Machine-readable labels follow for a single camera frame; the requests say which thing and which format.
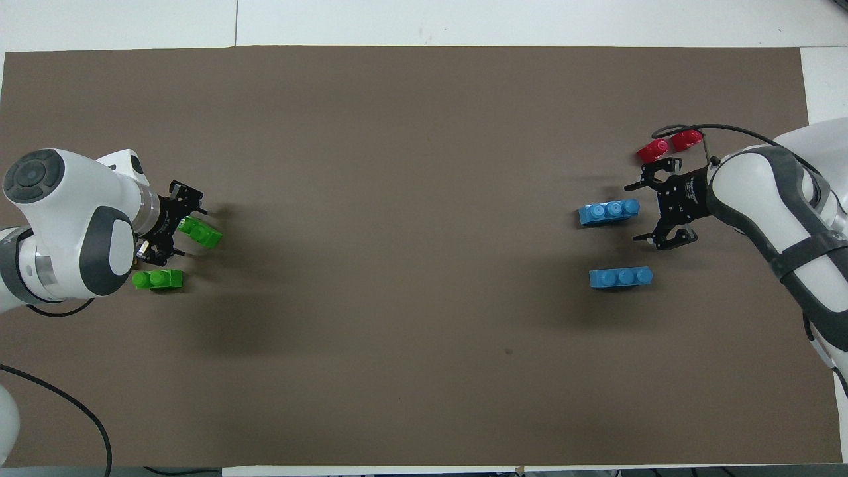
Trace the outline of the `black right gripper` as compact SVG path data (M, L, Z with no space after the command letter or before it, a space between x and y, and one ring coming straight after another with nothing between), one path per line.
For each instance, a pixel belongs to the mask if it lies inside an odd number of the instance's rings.
M672 250L698 240L691 228L692 221L709 217L708 173L693 171L678 174L682 159L666 158L644 163L636 182L627 184L625 191L636 191L647 187L657 191L659 221L653 231L633 236L634 242L647 242L655 250ZM658 172L666 172L668 178L657 178Z

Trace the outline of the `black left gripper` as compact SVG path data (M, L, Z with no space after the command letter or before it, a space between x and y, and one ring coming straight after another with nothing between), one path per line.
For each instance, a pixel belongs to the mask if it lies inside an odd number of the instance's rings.
M178 227L176 215L194 212L208 215L202 206L203 192L172 180L166 198L152 192L140 193L140 246L137 258L154 266L165 266L173 256L185 256L174 247L173 235Z

